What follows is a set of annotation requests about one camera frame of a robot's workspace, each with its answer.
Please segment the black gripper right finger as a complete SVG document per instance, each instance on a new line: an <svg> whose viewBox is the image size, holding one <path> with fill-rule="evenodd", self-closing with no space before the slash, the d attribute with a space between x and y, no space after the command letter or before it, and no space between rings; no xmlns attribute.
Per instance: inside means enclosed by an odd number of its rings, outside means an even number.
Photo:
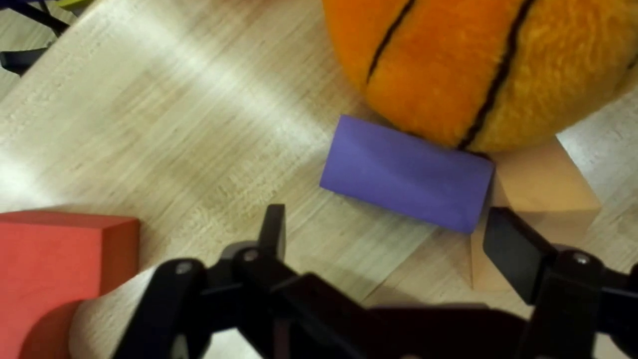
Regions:
<svg viewBox="0 0 638 359"><path fill-rule="evenodd" d="M638 266L619 274L577 248L549 244L507 208L492 208L482 250L533 312L517 359L593 359L603 334L638 359Z"/></svg>

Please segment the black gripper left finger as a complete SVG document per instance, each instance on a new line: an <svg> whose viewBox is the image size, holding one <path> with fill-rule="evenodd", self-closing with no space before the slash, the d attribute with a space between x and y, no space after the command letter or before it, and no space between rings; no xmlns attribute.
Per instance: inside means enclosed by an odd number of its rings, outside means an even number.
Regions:
<svg viewBox="0 0 638 359"><path fill-rule="evenodd" d="M236 330L264 359L366 359L370 316L282 256L284 206L270 204L256 240L226 246L214 266L161 264L113 357L200 359L214 334Z"/></svg>

